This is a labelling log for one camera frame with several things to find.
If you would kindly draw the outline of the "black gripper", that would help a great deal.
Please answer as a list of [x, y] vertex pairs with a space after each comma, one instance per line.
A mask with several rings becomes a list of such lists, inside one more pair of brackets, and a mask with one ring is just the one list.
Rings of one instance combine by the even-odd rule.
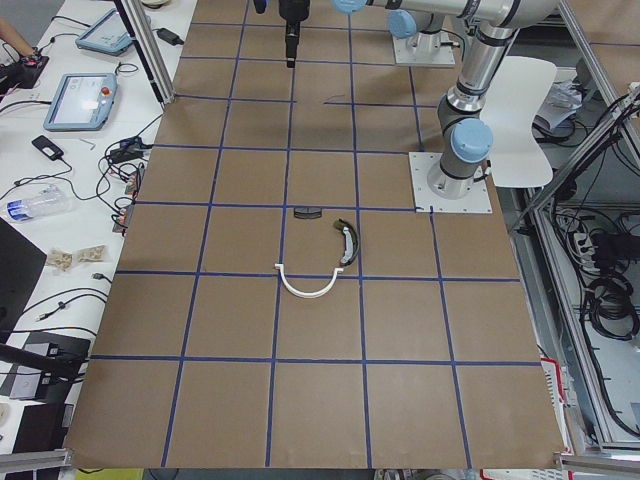
[[[254, 0], [254, 9], [263, 14], [268, 6], [268, 0]], [[286, 23], [285, 27], [285, 55], [286, 66], [296, 66], [297, 49], [299, 45], [299, 22], [305, 21], [310, 14], [309, 0], [278, 0], [278, 13]]]

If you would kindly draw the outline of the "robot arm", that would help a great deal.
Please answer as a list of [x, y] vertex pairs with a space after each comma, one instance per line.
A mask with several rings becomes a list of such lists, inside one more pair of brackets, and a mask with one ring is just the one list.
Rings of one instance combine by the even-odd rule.
[[391, 10], [387, 27], [395, 39], [406, 40], [413, 48], [436, 50], [441, 46], [445, 16], [412, 10]]
[[460, 19], [477, 18], [471, 47], [467, 49], [456, 84], [438, 106], [444, 140], [439, 163], [428, 174], [429, 188], [441, 197], [458, 199], [474, 183], [478, 166], [492, 148], [493, 134], [479, 119], [486, 92], [520, 29], [551, 14], [555, 1], [335, 1], [344, 14], [365, 7], [384, 8], [392, 13], [420, 12], [452, 15]]

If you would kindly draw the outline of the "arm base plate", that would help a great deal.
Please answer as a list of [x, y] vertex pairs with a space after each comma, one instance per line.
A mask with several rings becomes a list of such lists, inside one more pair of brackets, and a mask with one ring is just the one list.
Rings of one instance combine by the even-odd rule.
[[438, 152], [410, 152], [409, 164], [415, 210], [422, 213], [491, 214], [482, 169], [468, 179], [448, 177]]
[[453, 68], [455, 58], [449, 35], [417, 33], [408, 38], [393, 38], [395, 62], [402, 66]]

